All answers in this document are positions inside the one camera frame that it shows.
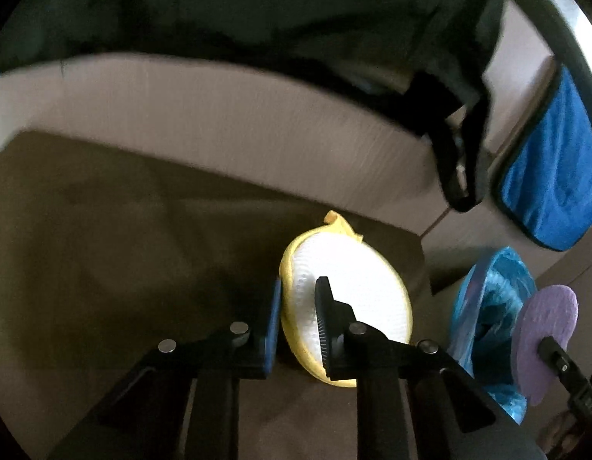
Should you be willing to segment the person right hand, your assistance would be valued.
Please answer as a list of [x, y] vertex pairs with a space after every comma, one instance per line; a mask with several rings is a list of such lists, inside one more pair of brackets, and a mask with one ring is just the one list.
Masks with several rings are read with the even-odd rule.
[[579, 436], [572, 433], [576, 421], [569, 410], [558, 413], [539, 431], [536, 444], [547, 456], [555, 450], [559, 457], [569, 454], [579, 442]]

